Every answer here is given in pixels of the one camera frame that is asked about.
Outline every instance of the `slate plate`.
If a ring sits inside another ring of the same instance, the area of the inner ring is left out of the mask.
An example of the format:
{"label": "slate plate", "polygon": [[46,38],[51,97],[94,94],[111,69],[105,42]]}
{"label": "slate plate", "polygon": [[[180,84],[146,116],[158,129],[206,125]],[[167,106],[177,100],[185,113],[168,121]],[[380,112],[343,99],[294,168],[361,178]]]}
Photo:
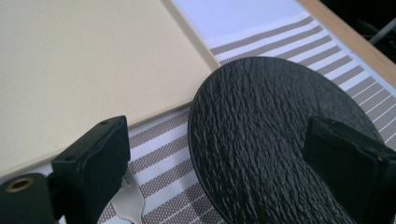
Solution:
{"label": "slate plate", "polygon": [[318,115],[381,141],[373,123],[320,74],[276,58],[223,65],[191,107],[192,163],[229,223],[354,223],[304,162],[307,122]]}

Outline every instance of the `striped tablecloth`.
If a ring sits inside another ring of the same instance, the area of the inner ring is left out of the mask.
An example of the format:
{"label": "striped tablecloth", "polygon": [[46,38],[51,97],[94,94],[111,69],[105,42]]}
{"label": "striped tablecloth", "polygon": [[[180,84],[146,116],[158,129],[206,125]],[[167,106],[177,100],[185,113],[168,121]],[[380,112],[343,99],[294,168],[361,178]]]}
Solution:
{"label": "striped tablecloth", "polygon": [[[318,71],[346,91],[373,121],[387,146],[396,149],[394,89],[340,47],[307,12],[237,34],[204,40],[225,64],[248,56],[271,56]],[[145,197],[144,223],[222,223],[201,189],[192,169],[187,121],[183,108],[129,131],[132,158],[129,169]],[[48,174],[48,164],[30,172]],[[129,223],[109,204],[100,223]]]}

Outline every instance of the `silver fork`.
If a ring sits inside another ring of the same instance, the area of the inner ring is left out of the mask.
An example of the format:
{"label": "silver fork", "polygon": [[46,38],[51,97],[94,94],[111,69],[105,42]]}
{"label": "silver fork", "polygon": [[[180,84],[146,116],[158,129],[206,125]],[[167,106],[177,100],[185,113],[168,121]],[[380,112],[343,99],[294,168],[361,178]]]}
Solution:
{"label": "silver fork", "polygon": [[129,169],[122,179],[121,188],[111,199],[117,216],[126,218],[134,224],[142,223],[142,210],[145,204],[142,191]]}

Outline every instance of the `dark background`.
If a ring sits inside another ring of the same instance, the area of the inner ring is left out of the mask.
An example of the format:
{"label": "dark background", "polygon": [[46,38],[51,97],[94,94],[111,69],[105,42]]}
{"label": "dark background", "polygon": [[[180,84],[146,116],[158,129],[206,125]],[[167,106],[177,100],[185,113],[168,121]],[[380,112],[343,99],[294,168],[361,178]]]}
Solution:
{"label": "dark background", "polygon": [[[396,17],[396,0],[321,0],[321,2],[367,40]],[[375,44],[375,47],[396,63],[395,30]]]}

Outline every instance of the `wooden table edge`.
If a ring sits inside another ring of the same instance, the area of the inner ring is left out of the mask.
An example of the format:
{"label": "wooden table edge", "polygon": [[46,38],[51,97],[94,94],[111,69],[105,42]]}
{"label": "wooden table edge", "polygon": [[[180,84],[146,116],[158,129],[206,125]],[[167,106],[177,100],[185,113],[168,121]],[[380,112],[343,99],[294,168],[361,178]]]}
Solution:
{"label": "wooden table edge", "polygon": [[371,45],[319,0],[297,0],[312,16],[365,61],[390,85],[396,87],[396,64]]}

